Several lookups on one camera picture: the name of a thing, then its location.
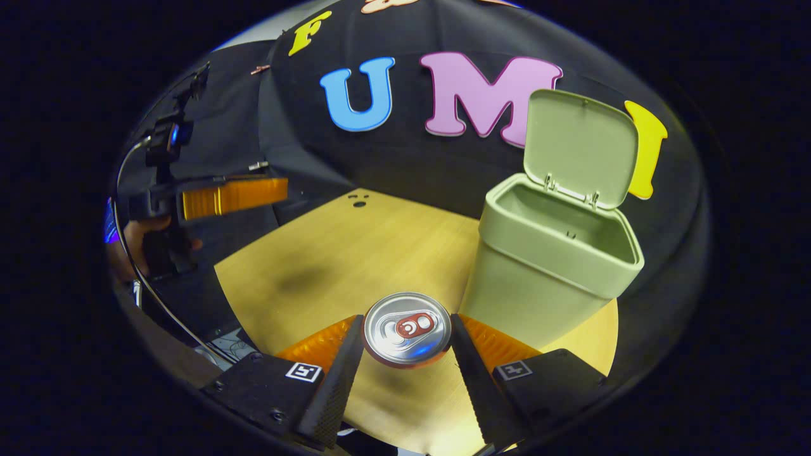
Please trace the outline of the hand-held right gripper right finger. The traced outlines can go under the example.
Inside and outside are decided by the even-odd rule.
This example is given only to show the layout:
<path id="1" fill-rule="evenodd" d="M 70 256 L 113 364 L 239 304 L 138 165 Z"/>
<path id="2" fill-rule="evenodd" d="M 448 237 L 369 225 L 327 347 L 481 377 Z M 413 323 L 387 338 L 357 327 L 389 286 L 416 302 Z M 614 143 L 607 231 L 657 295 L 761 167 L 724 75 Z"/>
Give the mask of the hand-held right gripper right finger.
<path id="1" fill-rule="evenodd" d="M 527 452 L 608 393 L 608 378 L 570 350 L 539 352 L 458 313 L 451 322 L 452 349 L 489 450 Z"/>

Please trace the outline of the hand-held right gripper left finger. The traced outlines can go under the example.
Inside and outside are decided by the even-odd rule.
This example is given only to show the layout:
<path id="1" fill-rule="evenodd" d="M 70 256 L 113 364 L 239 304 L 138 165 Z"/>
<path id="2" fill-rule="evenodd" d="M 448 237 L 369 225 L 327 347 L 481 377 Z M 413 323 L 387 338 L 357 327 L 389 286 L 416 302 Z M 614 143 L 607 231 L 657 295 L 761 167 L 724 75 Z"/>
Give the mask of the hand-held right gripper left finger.
<path id="1" fill-rule="evenodd" d="M 331 343 L 310 352 L 324 361 L 254 352 L 201 393 L 264 435 L 305 450 L 334 448 L 363 353 L 362 328 L 362 315 L 351 315 L 304 340 Z"/>

